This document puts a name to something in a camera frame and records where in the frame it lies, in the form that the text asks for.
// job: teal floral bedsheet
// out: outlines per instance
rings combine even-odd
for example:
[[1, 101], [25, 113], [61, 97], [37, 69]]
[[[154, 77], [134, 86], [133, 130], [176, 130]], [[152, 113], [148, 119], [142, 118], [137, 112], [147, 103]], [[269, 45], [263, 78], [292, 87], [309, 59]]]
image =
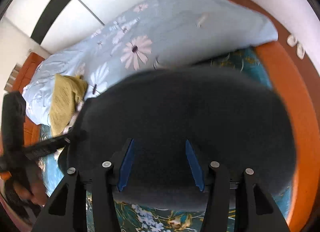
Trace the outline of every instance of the teal floral bedsheet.
[[[254, 81], [258, 81], [262, 85], [272, 89], [267, 72], [251, 48], [237, 50], [199, 64], [234, 68], [243, 72]], [[50, 137], [50, 127], [42, 126], [40, 140], [49, 139]], [[63, 178], [63, 174], [58, 168], [57, 156], [48, 155], [40, 161], [40, 165], [43, 169], [47, 193], [50, 196]], [[275, 201], [284, 217], [287, 216], [289, 211], [290, 196], [291, 185], [289, 184], [283, 193], [275, 197]], [[204, 219], [204, 212], [177, 212], [116, 201], [115, 207], [121, 232], [198, 232]], [[86, 195], [86, 212], [88, 232], [94, 232], [92, 194], [89, 192]], [[227, 228], [229, 232], [234, 230], [235, 216], [236, 210], [230, 209]]]

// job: black stripe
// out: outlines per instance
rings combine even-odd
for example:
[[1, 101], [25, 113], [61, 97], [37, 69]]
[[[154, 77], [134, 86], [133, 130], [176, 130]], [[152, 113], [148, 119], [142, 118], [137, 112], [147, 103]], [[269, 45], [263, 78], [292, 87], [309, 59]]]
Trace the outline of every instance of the black stripe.
[[41, 44], [53, 22], [70, 1], [71, 0], [50, 0], [32, 32], [31, 38], [35, 42]]
[[31, 38], [41, 44], [50, 27], [71, 0], [50, 0], [42, 12]]

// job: yellow towel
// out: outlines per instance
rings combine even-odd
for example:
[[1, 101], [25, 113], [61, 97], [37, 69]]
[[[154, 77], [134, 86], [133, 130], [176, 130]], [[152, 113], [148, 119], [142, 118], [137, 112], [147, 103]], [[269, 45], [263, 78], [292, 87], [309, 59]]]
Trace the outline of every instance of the yellow towel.
[[52, 136], [58, 136], [68, 125], [76, 105], [83, 99], [88, 84], [80, 77], [55, 75], [49, 112]]

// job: blue plastic part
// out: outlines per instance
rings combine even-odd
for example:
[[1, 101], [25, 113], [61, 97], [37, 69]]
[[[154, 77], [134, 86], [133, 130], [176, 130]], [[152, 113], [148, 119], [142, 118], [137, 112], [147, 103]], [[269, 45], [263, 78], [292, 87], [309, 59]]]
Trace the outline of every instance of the blue plastic part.
[[186, 156], [190, 165], [190, 169], [193, 175], [193, 179], [197, 187], [199, 187], [200, 191], [204, 190], [204, 178], [202, 168], [198, 162], [198, 159], [195, 155], [195, 152], [192, 148], [191, 143], [189, 140], [186, 141]]
[[134, 140], [132, 139], [120, 168], [119, 181], [117, 184], [119, 191], [122, 191], [123, 188], [127, 186], [133, 159], [134, 159]]

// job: light blue duvet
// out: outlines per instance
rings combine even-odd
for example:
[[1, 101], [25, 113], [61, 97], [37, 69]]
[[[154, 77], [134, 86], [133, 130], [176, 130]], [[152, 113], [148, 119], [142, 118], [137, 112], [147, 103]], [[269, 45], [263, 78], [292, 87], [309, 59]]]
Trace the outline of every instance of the light blue duvet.
[[145, 0], [43, 61], [24, 88], [27, 115], [50, 125], [54, 75], [82, 74], [85, 99], [140, 70], [189, 65], [277, 40], [264, 15], [228, 0]]

